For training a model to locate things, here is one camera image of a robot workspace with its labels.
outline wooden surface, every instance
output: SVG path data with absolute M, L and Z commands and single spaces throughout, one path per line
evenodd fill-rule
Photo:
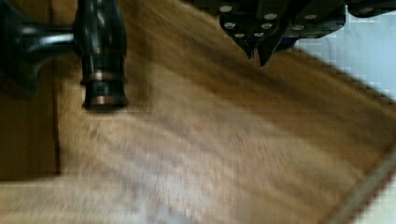
M 390 153 L 394 105 L 336 70 L 262 70 L 193 7 L 119 5 L 130 106 L 83 111 L 79 58 L 58 60 L 61 174 L 0 183 L 0 223 L 323 223 Z M 51 8 L 70 23 L 76 1 Z
M 48 0 L 16 2 L 35 21 L 49 21 Z M 33 101 L 0 93 L 0 179 L 51 176 L 57 172 L 52 74 L 50 64 L 39 72 L 40 90 Z

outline wood grain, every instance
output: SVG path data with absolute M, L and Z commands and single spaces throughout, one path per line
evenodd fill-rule
M 61 175 L 1 183 L 1 223 L 322 223 L 390 153 L 394 105 L 333 68 L 260 69 L 183 2 L 119 5 L 130 106 L 82 110 L 79 58 L 58 60 Z
M 49 21 L 48 0 L 16 2 L 32 20 Z M 0 180 L 58 172 L 52 74 L 49 64 L 39 72 L 40 90 L 33 101 L 0 93 Z

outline metal ring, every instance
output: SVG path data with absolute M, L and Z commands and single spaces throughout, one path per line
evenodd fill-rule
M 105 80 L 125 81 L 125 78 L 123 76 L 120 76 L 119 74 L 108 73 L 108 72 L 97 72 L 97 73 L 92 73 L 87 77 L 84 77 L 81 83 L 89 83 L 92 81 L 105 81 Z
M 89 106 L 89 105 L 126 105 L 127 104 L 126 100 L 121 99 L 120 97 L 112 97 L 112 96 L 98 96 L 91 98 L 89 101 L 90 102 L 85 105 Z

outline metal stud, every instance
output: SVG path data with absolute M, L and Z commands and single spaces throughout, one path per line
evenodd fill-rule
M 372 7 L 364 7 L 361 10 L 359 10 L 359 13 L 366 14 L 366 13 L 372 12 L 373 10 L 374 9 Z
M 304 19 L 308 20 L 308 21 L 312 21 L 314 19 L 317 18 L 317 15 L 306 15 L 304 16 Z
M 264 36 L 264 33 L 255 33 L 254 36 L 256 36 L 256 37 L 263 37 L 263 36 Z
M 262 25 L 262 29 L 264 29 L 264 30 L 269 30 L 269 29 L 271 29 L 271 27 L 273 27 L 274 25 L 272 24 L 272 23 L 265 23 L 265 24 L 263 24 Z
M 292 25 L 290 28 L 291 28 L 291 30 L 300 31 L 300 30 L 305 29 L 305 26 L 297 24 L 297 25 Z
M 229 30 L 232 30 L 233 28 L 235 28 L 235 26 L 236 26 L 235 22 L 226 22 L 226 23 L 224 23 L 224 27 L 229 29 Z
M 268 13 L 264 15 L 264 18 L 268 21 L 273 21 L 276 19 L 277 15 L 275 13 Z
M 243 38 L 243 37 L 245 37 L 245 34 L 235 34 L 234 36 L 236 38 Z
M 233 10 L 233 7 L 232 6 L 221 6 L 219 8 L 219 10 L 220 10 L 220 12 L 224 12 L 224 13 L 231 12 Z
M 297 38 L 297 37 L 299 37 L 299 35 L 297 35 L 297 34 L 290 34 L 290 35 L 288 35 L 288 37 L 290 37 L 290 38 Z

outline black object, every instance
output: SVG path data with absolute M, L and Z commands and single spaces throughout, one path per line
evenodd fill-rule
M 321 38 L 341 29 L 346 6 L 367 18 L 396 10 L 396 0 L 187 0 L 214 16 L 249 58 L 259 52 L 262 66 L 273 53 L 301 38 Z
M 73 25 L 31 21 L 10 0 L 0 0 L 0 87 L 14 96 L 32 98 L 37 72 L 52 57 L 76 52 L 86 87 L 84 107 L 112 111 L 127 105 L 123 64 L 126 34 L 117 0 L 78 0 Z

